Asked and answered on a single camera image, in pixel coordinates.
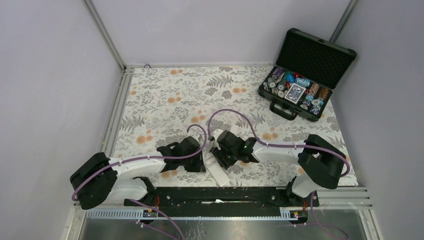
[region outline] open briefcase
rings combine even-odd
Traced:
[[[354,50],[291,28],[285,35],[276,66],[259,86],[258,93],[271,101],[271,112],[287,120],[300,115],[316,122],[356,56]]]

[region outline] white wall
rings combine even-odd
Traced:
[[[349,0],[93,0],[124,62],[275,63],[286,31],[330,39]]]
[[[1,1],[0,41],[0,239],[58,240],[120,70],[80,0]]]
[[[424,1],[362,0],[338,44],[358,53],[333,105],[385,240],[423,239]]]

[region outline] poker chip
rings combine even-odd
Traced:
[[[318,100],[318,99],[314,99],[311,101],[312,105],[320,105],[322,101]]]
[[[312,107],[312,109],[310,110],[310,112],[313,113],[313,114],[315,114],[315,115],[318,115],[320,113],[320,110],[321,110],[321,107],[319,107],[317,105],[314,105]]]
[[[305,100],[303,100],[302,104],[309,107],[311,105],[311,101],[305,99]]]
[[[292,74],[287,75],[287,82],[294,84],[295,83],[295,77]]]
[[[321,91],[319,92],[319,98],[318,99],[322,99],[323,101],[327,98],[327,95],[329,94],[329,89],[328,88],[321,88]]]
[[[311,84],[311,81],[309,79],[303,78],[303,77],[297,77],[294,82],[304,88],[309,87]]]
[[[263,89],[265,90],[265,91],[269,91],[270,89],[268,88],[268,84],[266,83],[266,82],[263,82]]]
[[[309,88],[309,95],[315,96],[315,94],[318,92],[318,89],[320,89],[320,85],[316,83],[312,84],[312,86]]]
[[[280,97],[280,98],[284,98],[284,92],[283,91],[278,91],[278,93],[277,93],[277,95]]]
[[[308,94],[308,95],[305,96],[305,99],[312,102],[312,100],[314,100],[314,96],[311,96],[311,95]]]

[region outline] gray leaf pattern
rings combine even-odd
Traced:
[[[240,111],[252,122],[257,135],[267,141],[303,141],[317,134],[346,154],[350,160],[333,106],[329,101],[318,122],[301,117],[293,121],[270,112],[270,102],[257,93],[258,86],[272,67],[185,67],[136,68],[120,122],[114,157],[153,153],[157,147],[180,142],[193,136],[201,144],[203,133],[190,124],[206,128],[209,117],[219,109]],[[211,129],[230,130],[238,125],[243,139],[253,134],[247,122],[231,112],[217,114]],[[203,156],[213,143],[207,141]],[[285,186],[294,176],[303,174],[298,165],[264,161],[236,162],[226,170],[229,186]],[[208,173],[186,172],[184,168],[146,174],[154,186],[216,187]],[[339,181],[340,186],[357,186],[352,170]]]

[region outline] table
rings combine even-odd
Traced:
[[[270,102],[260,97],[257,89],[271,69],[272,66],[136,68],[112,156],[146,155],[189,135],[202,143],[201,130],[193,127],[186,133],[186,128],[191,124],[206,128],[215,111],[229,108],[245,114],[264,140],[297,142],[305,140],[309,134],[317,134],[343,152],[351,164],[330,101],[318,122],[301,117],[288,121],[269,110]],[[212,129],[230,130],[234,124],[240,127],[238,136],[243,139],[253,136],[246,121],[231,112],[219,113],[211,126]],[[208,141],[203,156],[211,146],[212,142]],[[294,176],[304,174],[300,166],[274,161],[238,161],[226,172],[229,186],[234,187],[281,187]],[[155,187],[218,186],[208,172],[186,172],[183,167],[144,177],[149,177]],[[339,186],[357,185],[351,165],[350,173],[339,180]]]

